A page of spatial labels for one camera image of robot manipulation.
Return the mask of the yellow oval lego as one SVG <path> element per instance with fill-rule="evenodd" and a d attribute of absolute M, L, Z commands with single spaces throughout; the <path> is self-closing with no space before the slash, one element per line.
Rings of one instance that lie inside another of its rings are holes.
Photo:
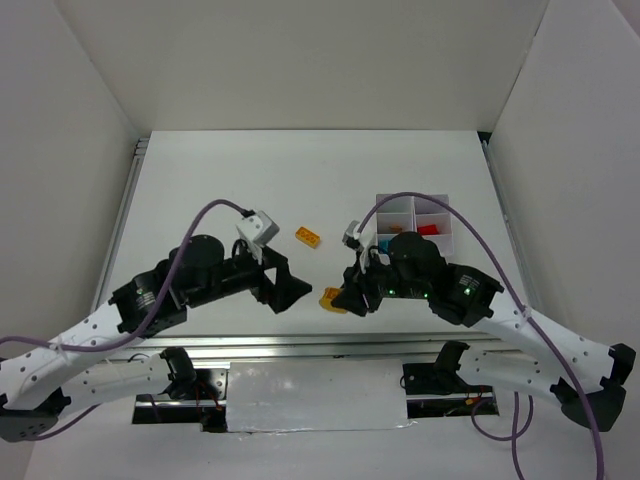
<path fill-rule="evenodd" d="M 343 308 L 335 307 L 332 302 L 342 292 L 341 288 L 327 287 L 324 290 L 322 297 L 319 300 L 319 305 L 324 309 L 332 313 L 346 314 L 347 311 Z"/>

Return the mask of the orange lego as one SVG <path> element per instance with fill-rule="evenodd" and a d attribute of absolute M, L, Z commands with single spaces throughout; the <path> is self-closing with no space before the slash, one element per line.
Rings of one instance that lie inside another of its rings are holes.
<path fill-rule="evenodd" d="M 312 249 L 317 248 L 321 242 L 320 236 L 306 227 L 299 227 L 295 232 L 295 238 Z"/>

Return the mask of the red rectangular lego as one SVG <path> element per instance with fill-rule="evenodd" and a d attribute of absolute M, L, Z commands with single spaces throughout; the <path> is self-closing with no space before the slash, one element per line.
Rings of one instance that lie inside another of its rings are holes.
<path fill-rule="evenodd" d="M 428 224 L 417 227 L 417 232 L 422 236 L 439 235 L 439 229 L 436 224 Z"/>

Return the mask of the white divided container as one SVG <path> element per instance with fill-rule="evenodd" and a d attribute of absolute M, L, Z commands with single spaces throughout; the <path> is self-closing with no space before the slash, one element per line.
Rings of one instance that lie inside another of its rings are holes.
<path fill-rule="evenodd" d="M 439 235 L 422 236 L 433 242 L 443 257 L 451 257 L 454 254 L 453 222 L 451 213 L 437 202 L 414 198 L 415 230 L 418 226 L 436 224 Z"/>
<path fill-rule="evenodd" d="M 414 198 L 403 196 L 382 205 L 375 213 L 376 234 L 380 240 L 391 240 L 398 234 L 391 233 L 391 226 L 401 226 L 405 232 L 415 230 Z"/>

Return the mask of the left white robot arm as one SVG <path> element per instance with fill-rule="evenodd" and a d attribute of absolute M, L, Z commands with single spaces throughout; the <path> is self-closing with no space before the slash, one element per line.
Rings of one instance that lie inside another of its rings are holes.
<path fill-rule="evenodd" d="M 231 257 L 223 244 L 197 235 L 152 270 L 135 276 L 74 327 L 1 363 L 1 438 L 38 441 L 57 434 L 65 416 L 136 395 L 182 399 L 201 382 L 186 350 L 111 365 L 107 358 L 182 324 L 189 310 L 241 292 L 274 313 L 309 294 L 286 257 L 268 246 L 255 259 L 247 242 Z"/>

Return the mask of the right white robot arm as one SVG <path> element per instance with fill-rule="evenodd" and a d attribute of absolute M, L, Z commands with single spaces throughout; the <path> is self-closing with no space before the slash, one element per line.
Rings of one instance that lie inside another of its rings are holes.
<path fill-rule="evenodd" d="M 424 301 L 440 319 L 492 335 L 528 356 L 509 359 L 449 341 L 434 365 L 446 387 L 509 389 L 558 406 L 585 428 L 611 430 L 624 406 L 624 384 L 636 357 L 632 348 L 597 343 L 536 310 L 520 310 L 499 281 L 447 262 L 416 232 L 394 236 L 385 250 L 358 231 L 345 234 L 343 242 L 356 261 L 343 273 L 334 307 L 364 317 L 386 298 Z"/>

